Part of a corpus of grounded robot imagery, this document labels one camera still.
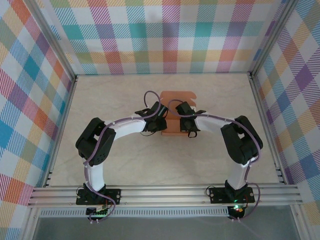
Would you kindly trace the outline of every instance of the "metal edge strip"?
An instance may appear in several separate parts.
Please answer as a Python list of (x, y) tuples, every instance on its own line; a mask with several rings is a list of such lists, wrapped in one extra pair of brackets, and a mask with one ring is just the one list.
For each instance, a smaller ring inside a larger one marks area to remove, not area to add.
[(302, 240), (316, 240), (314, 231), (310, 228), (310, 223), (303, 205), (291, 205), (291, 211), (297, 231)]
[(70, 91), (70, 94), (69, 94), (69, 97), (68, 97), (68, 100), (67, 100), (66, 108), (64, 109), (64, 112), (63, 112), (61, 126), (60, 126), (60, 128), (58, 130), (57, 138), (56, 138), (56, 141), (54, 143), (53, 152), (51, 154), (48, 166), (47, 166), (46, 171), (45, 171), (45, 175), (44, 175), (45, 177), (44, 177), (44, 179), (42, 181), (42, 186), (43, 187), (46, 187), (49, 174), (50, 174), (50, 172), (53, 171), (55, 163), (56, 163), (58, 151), (59, 151), (59, 148), (60, 148), (60, 143), (61, 143), (61, 140), (62, 140), (62, 136), (63, 136), (64, 130), (65, 130), (67, 119), (68, 119), (68, 115), (69, 115), (69, 111), (70, 111), (70, 108), (71, 108), (71, 103), (72, 103), (72, 100), (73, 100), (74, 95), (75, 95), (76, 86), (77, 86), (77, 80), (75, 80), (72, 83), (71, 88), (70, 88), (71, 91)]
[(56, 54), (58, 60), (66, 70), (67, 74), (70, 78), (75, 80), (77, 76), (73, 68), (71, 67), (66, 55), (64, 54), (64, 51), (62, 50), (60, 44), (58, 43), (58, 40), (56, 39), (50, 26), (48, 25), (44, 15), (42, 14), (38, 4), (34, 0), (24, 0), (24, 3), (31, 12), (37, 24), (39, 25), (44, 37), (50, 44), (52, 50)]
[(260, 34), (259, 36), (256, 38), (255, 44), (253, 45), (252, 51), (251, 51), (251, 55), (248, 58), (248, 60), (246, 61), (245, 65), (244, 65), (244, 72), (247, 72), (250, 70), (250, 66), (252, 65), (252, 62), (254, 61), (255, 55), (257, 54), (257, 51), (266, 35), (266, 32), (268, 31), (268, 28), (275, 16), (275, 14), (277, 13), (277, 10), (281, 4), (282, 0), (275, 0), (270, 7), (270, 10), (268, 12), (268, 15), (266, 17), (266, 19), (264, 20), (263, 26), (260, 30)]
[[(294, 188), (297, 189), (297, 185), (294, 184), (282, 184), (282, 183), (258, 183), (260, 188)], [(205, 190), (208, 186), (213, 186), (216, 188), (223, 188), (225, 185), (223, 183), (206, 183), (206, 184), (164, 184), (164, 185), (108, 185), (108, 189), (121, 189), (121, 190), (184, 190), (184, 189), (203, 189)], [(249, 185), (253, 189), (257, 188), (254, 185)], [(53, 191), (75, 191), (81, 185), (73, 186), (50, 186), (50, 187), (35, 187), (34, 192), (53, 192)]]
[[(57, 158), (57, 154), (58, 154), (58, 150), (60, 147), (60, 142), (62, 139), (62, 135), (66, 126), (66, 122), (67, 122), (67, 118), (68, 118), (68, 114), (69, 114), (69, 110), (70, 110), (70, 106), (71, 106), (71, 102), (76, 90), (76, 85), (77, 85), (77, 80), (75, 79), (75, 81), (72, 82), (71, 84), (71, 91), (68, 97), (68, 102), (66, 105), (66, 108), (64, 109), (63, 115), (62, 115), (62, 121), (61, 121), (61, 127), (58, 130), (58, 134), (57, 134), (57, 139), (54, 143), (54, 150), (52, 152), (52, 155), (49, 159), (49, 164), (46, 168), (45, 174), (44, 174), (44, 179), (42, 181), (42, 186), (46, 186), (49, 174), (51, 174), (51, 170), (53, 169), (55, 162), (56, 162), (56, 158)], [(21, 225), (21, 231), (19, 233), (19, 240), (30, 240), (33, 238), (35, 230), (36, 230), (36, 226), (37, 226), (37, 222), (38, 222), (38, 218), (39, 218), (39, 214), (40, 214), (40, 208), (27, 208), (26, 213), (24, 215), (24, 219)]]
[(48, 14), (48, 17), (53, 22), (57, 32), (59, 33), (61, 40), (61, 46), (63, 47), (62, 50), (66, 53), (70, 53), (70, 57), (73, 61), (73, 68), (77, 74), (85, 74), (85, 71), (82, 68), (81, 63), (79, 62), (78, 57), (76, 56), (75, 50), (71, 45), (71, 42), (55, 12), (54, 7), (52, 6), (50, 0), (42, 0), (42, 3), (44, 5), (44, 8), (46, 9), (46, 12)]
[[(135, 189), (120, 187), (121, 201), (118, 207), (209, 207), (228, 206), (230, 204), (211, 204), (210, 198), (206, 196), (204, 187), (181, 188), (144, 188), (136, 186)], [(280, 206), (302, 204), (301, 196), (296, 185), (285, 185), (280, 183), (261, 184), (261, 205)], [(29, 208), (61, 208), (80, 207), (76, 205), (76, 189), (71, 187), (46, 187), (36, 188), (31, 196)]]
[(35, 234), (41, 208), (27, 208), (18, 240), (31, 240)]
[(271, 131), (271, 127), (270, 127), (270, 124), (268, 122), (268, 118), (267, 118), (267, 115), (266, 115), (266, 110), (264, 108), (264, 105), (262, 103), (262, 99), (261, 99), (261, 96), (259, 94), (259, 91), (257, 89), (257, 86), (255, 84), (255, 81), (253, 80), (253, 77), (250, 73), (248, 73), (248, 80), (249, 80), (249, 83), (250, 83), (250, 86), (251, 86), (251, 90), (252, 90), (252, 93), (253, 93), (253, 97), (254, 97), (254, 100), (255, 100), (255, 103), (256, 103), (256, 106), (257, 106), (257, 109), (258, 109), (258, 113), (260, 115), (260, 119), (261, 119), (261, 123), (262, 123), (262, 126), (263, 126), (263, 130), (264, 130), (264, 133), (265, 133), (265, 136), (266, 136), (266, 140), (268, 142), (268, 145), (270, 147), (270, 150), (271, 150), (271, 154), (272, 154), (272, 158), (273, 158), (273, 161), (274, 161), (274, 164), (276, 167), (280, 168), (281, 172), (282, 172), (282, 177), (283, 177), (283, 180), (284, 180), (284, 183), (285, 184), (288, 184), (288, 178), (286, 176), (286, 172), (285, 172), (285, 169), (284, 169), (284, 166), (280, 160), (280, 155), (278, 153), (278, 150), (277, 150), (277, 145), (276, 145), (276, 142), (272, 136), (272, 131)]
[(291, 13), (294, 11), (297, 3), (299, 0), (288, 0), (286, 5), (283, 8), (283, 11), (280, 15), (279, 20), (277, 21), (277, 25), (271, 30), (270, 37), (268, 38), (266, 45), (262, 49), (253, 69), (252, 69), (252, 75), (255, 77), (261, 67), (263, 66), (265, 60), (267, 59), (270, 51), (272, 50), (273, 46), (275, 45), (276, 41), (278, 40), (278, 37), (285, 27), (289, 17), (291, 16)]
[[(61, 207), (42, 208), (40, 218), (80, 218), (88, 217), (86, 208)], [(123, 207), (116, 209), (110, 217), (133, 218), (185, 218), (185, 217), (228, 217), (227, 206), (195, 206), (195, 207)]]

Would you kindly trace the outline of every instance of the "metal frame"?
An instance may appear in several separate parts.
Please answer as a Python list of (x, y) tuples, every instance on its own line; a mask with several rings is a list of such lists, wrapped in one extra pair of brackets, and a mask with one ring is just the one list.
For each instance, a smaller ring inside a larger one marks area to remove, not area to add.
[(303, 205), (292, 205), (292, 215), (295, 225), (302, 240), (315, 240), (317, 239), (314, 231), (310, 229), (310, 222)]
[(54, 170), (54, 167), (55, 167), (55, 163), (56, 163), (58, 151), (59, 151), (59, 148), (60, 148), (60, 143), (61, 143), (61, 140), (62, 140), (62, 136), (63, 136), (64, 130), (65, 130), (65, 127), (66, 127), (66, 123), (67, 123), (67, 119), (68, 119), (68, 115), (69, 115), (72, 99), (74, 98), (74, 95), (75, 95), (77, 82), (78, 81), (75, 80), (72, 83), (71, 88), (70, 88), (70, 94), (69, 94), (69, 97), (68, 97), (68, 100), (67, 100), (67, 104), (66, 104), (65, 110), (64, 110), (63, 115), (62, 115), (61, 126), (60, 126), (60, 128), (58, 130), (57, 138), (56, 138), (54, 146), (53, 146), (53, 152), (52, 152), (52, 155), (50, 157), (50, 160), (49, 160), (49, 163), (48, 163), (48, 167), (46, 168), (46, 171), (45, 171), (45, 174), (44, 174), (45, 178), (42, 181), (42, 186), (44, 188), (46, 186), (49, 186), (47, 184), (48, 179), (51, 179), (51, 178), (49, 178), (49, 174), (52, 174), (52, 172)]
[(255, 81), (253, 80), (253, 77), (250, 73), (247, 74), (248, 75), (248, 80), (249, 80), (249, 83), (250, 83), (250, 87), (251, 87), (251, 90), (252, 90), (252, 94), (253, 94), (253, 97), (254, 97), (254, 101), (255, 101), (255, 104), (256, 104), (256, 107), (257, 107), (257, 110), (258, 110), (258, 113), (260, 115), (260, 120), (261, 120), (261, 123), (262, 123), (262, 127), (263, 127), (263, 130), (264, 130), (264, 133), (265, 133), (265, 136), (266, 136), (266, 140), (268, 142), (268, 145), (269, 145), (269, 148), (270, 148), (270, 151), (271, 151), (271, 155), (272, 155), (272, 158), (273, 158), (273, 161), (274, 161), (274, 165), (276, 167), (276, 169), (279, 169), (282, 173), (282, 177), (283, 177), (283, 181), (284, 183), (288, 184), (288, 178), (287, 176), (284, 174), (284, 167), (283, 167), (283, 164), (282, 162), (280, 161), (280, 156), (279, 156), (279, 153), (277, 151), (277, 145), (276, 145), (276, 142), (272, 136), (272, 131), (271, 131), (271, 126), (269, 124), (269, 121), (268, 121), (268, 118), (267, 118), (267, 115), (266, 115), (266, 110), (264, 108), (264, 105), (262, 103), (262, 98), (259, 94), (259, 91), (258, 91), (258, 88), (255, 84)]
[(288, 0), (286, 5), (283, 8), (283, 11), (280, 15), (279, 20), (277, 21), (277, 25), (271, 30), (270, 37), (268, 38), (266, 45), (263, 47), (253, 69), (252, 69), (252, 76), (256, 77), (259, 70), (263, 66), (264, 62), (266, 61), (268, 54), (270, 53), (271, 49), (275, 45), (281, 31), (285, 27), (291, 13), (294, 11), (297, 3), (299, 0)]
[(24, 0), (25, 5), (28, 7), (29, 11), (31, 12), (32, 16), (34, 17), (35, 21), (38, 23), (44, 37), (50, 44), (52, 50), (56, 54), (58, 60), (66, 70), (69, 77), (72, 79), (76, 79), (77, 75), (75, 74), (74, 70), (72, 69), (64, 51), (62, 50), (60, 44), (58, 43), (57, 38), (55, 37), (54, 33), (52, 32), (50, 26), (48, 25), (44, 15), (42, 14), (38, 4), (35, 0)]
[[(211, 204), (205, 190), (210, 184), (200, 185), (124, 185), (108, 186), (108, 189), (121, 189), (121, 201), (117, 208), (122, 207), (211, 207), (233, 206), (234, 203)], [(76, 205), (77, 188), (79, 186), (40, 187), (35, 188), (29, 201), (30, 208), (72, 208)], [(253, 193), (258, 194), (253, 186)], [(302, 199), (296, 185), (282, 183), (260, 184), (261, 206), (283, 206), (301, 204)], [(84, 208), (98, 205), (84, 205)]]

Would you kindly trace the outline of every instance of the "black mounting base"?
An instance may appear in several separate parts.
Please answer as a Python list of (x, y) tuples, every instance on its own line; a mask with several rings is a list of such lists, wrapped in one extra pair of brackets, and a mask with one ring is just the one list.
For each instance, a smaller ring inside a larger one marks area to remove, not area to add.
[[(110, 197), (115, 201), (115, 204), (120, 204), (121, 189), (106, 189), (104, 186), (98, 193)], [(94, 192), (90, 191), (86, 184), (83, 184), (83, 189), (77, 191), (76, 205), (108, 205), (113, 204), (110, 200), (101, 197)]]
[(246, 187), (243, 194), (236, 197), (234, 201), (232, 201), (227, 195), (225, 187), (210, 187), (209, 197), (211, 204), (246, 204), (247, 202), (250, 204), (255, 202), (255, 196), (252, 187)]

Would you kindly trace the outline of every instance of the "cable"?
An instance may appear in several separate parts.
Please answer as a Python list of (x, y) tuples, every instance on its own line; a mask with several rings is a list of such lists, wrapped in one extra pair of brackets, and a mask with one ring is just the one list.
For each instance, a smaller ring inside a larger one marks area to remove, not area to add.
[[(146, 102), (146, 96), (148, 93), (153, 93), (157, 98), (158, 98), (158, 102), (160, 103), (161, 100), (160, 100), (160, 97), (159, 95), (155, 92), (155, 91), (151, 91), (151, 90), (148, 90), (144, 93), (144, 96), (143, 96), (143, 101), (144, 101), (144, 104), (147, 106), (147, 102)], [(97, 150), (98, 150), (98, 147), (100, 145), (100, 142), (101, 142), (101, 139), (102, 139), (102, 136), (104, 135), (105, 131), (115, 125), (115, 124), (118, 124), (118, 123), (121, 123), (121, 122), (124, 122), (124, 121), (128, 121), (128, 120), (144, 120), (144, 119), (147, 119), (147, 118), (151, 118), (153, 117), (154, 115), (156, 115), (159, 110), (160, 110), (160, 107), (161, 107), (161, 104), (158, 104), (158, 107), (156, 109), (156, 111), (154, 113), (152, 113), (151, 115), (148, 115), (148, 116), (142, 116), (142, 117), (125, 117), (125, 118), (122, 118), (122, 119), (119, 119), (119, 120), (116, 120), (114, 122), (111, 122), (109, 124), (107, 124), (103, 130), (101, 131), (100, 133), (100, 136), (98, 138), (98, 141), (96, 142), (96, 145), (94, 147), (94, 150), (91, 154), (91, 156), (83, 162), (84, 164), (84, 177), (85, 177), (85, 183), (86, 183), (86, 186), (90, 189), (91, 192), (95, 193), (96, 195), (102, 197), (102, 198), (105, 198), (109, 201), (111, 201), (113, 203), (113, 208), (111, 210), (110, 213), (108, 213), (105, 217), (101, 218), (100, 220), (96, 220), (96, 223), (98, 224), (99, 222), (102, 222), (104, 220), (106, 220), (114, 211), (115, 211), (115, 208), (116, 208), (116, 202), (111, 198), (111, 197), (108, 197), (108, 196), (105, 196), (101, 193), (99, 193), (98, 191), (94, 190), (94, 188), (90, 185), (90, 182), (89, 182), (89, 170), (88, 170), (88, 165), (89, 165), (89, 162), (93, 159), (93, 157), (95, 156), (95, 154), (97, 153)], [(92, 224), (94, 221), (91, 219), (91, 216), (89, 216), (89, 220), (90, 220), (90, 223)]]
[(165, 116), (163, 116), (163, 118), (166, 118), (168, 116), (168, 112), (169, 112), (169, 110), (167, 109), (165, 112)]
[(210, 197), (210, 194), (208, 194), (208, 192), (207, 192), (207, 191), (208, 191), (208, 189), (209, 189), (210, 187), (213, 187), (213, 188), (214, 188), (214, 186), (211, 186), (211, 185), (210, 185), (210, 186), (208, 186), (208, 187), (205, 189), (205, 191), (204, 191), (204, 192), (205, 192), (205, 194), (206, 194), (208, 197)]
[(246, 205), (245, 205), (245, 209), (248, 207), (248, 204), (249, 204), (249, 200), (248, 200), (248, 197), (247, 197), (247, 195), (244, 195), (244, 197), (245, 197), (245, 200), (246, 200)]
[(76, 194), (78, 197), (80, 197), (79, 194), (78, 194), (78, 190), (79, 190), (79, 189), (84, 189), (84, 187), (83, 187), (83, 186), (79, 186), (79, 187), (75, 190), (75, 194)]
[(260, 190), (260, 187), (258, 186), (258, 184), (254, 183), (254, 182), (247, 182), (247, 178), (248, 178), (248, 174), (249, 174), (249, 171), (250, 171), (250, 168), (251, 168), (251, 165), (255, 162), (257, 162), (259, 159), (260, 159), (260, 156), (261, 156), (261, 150), (260, 150), (260, 146), (258, 144), (258, 141), (256, 140), (256, 138), (252, 135), (252, 133), (244, 126), (242, 125), (240, 122), (237, 122), (235, 120), (232, 120), (232, 119), (228, 119), (228, 118), (225, 118), (225, 117), (221, 117), (221, 116), (215, 116), (215, 115), (210, 115), (210, 114), (193, 114), (193, 115), (180, 115), (174, 111), (172, 111), (170, 109), (170, 104), (172, 102), (180, 102), (180, 103), (183, 103), (183, 101), (181, 101), (180, 99), (172, 99), (168, 102), (168, 110), (175, 116), (178, 116), (180, 118), (190, 118), (190, 117), (206, 117), (206, 118), (213, 118), (213, 119), (218, 119), (218, 120), (222, 120), (222, 121), (225, 121), (225, 122), (229, 122), (229, 123), (233, 123), (233, 124), (236, 124), (238, 125), (240, 128), (242, 128), (249, 136), (250, 138), (252, 139), (252, 141), (254, 142), (254, 145), (258, 151), (258, 154), (257, 154), (257, 157), (255, 160), (253, 161), (250, 161), (249, 162), (249, 165), (245, 171), (245, 175), (244, 175), (244, 181), (248, 184), (248, 185), (255, 185), (258, 189), (258, 199), (252, 209), (252, 211), (245, 215), (243, 218), (246, 218), (248, 216), (250, 216), (257, 208), (259, 202), (260, 202), (260, 198), (261, 198), (261, 190)]
[(140, 134), (141, 134), (142, 136), (144, 136), (144, 137), (149, 137), (149, 136), (151, 136), (151, 135), (153, 135), (153, 134), (155, 134), (155, 133), (156, 133), (156, 131), (153, 132), (153, 133), (151, 133), (151, 134), (149, 134), (149, 135), (143, 135), (143, 134), (140, 132)]

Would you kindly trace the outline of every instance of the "vented panel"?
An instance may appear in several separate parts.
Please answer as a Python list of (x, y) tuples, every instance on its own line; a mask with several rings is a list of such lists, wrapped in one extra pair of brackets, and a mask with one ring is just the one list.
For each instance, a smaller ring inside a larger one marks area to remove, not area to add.
[[(228, 208), (223, 207), (119, 207), (112, 217), (150, 217), (150, 218), (174, 218), (174, 217), (226, 217)], [(84, 207), (79, 208), (44, 208), (40, 218), (79, 218), (88, 217)]]

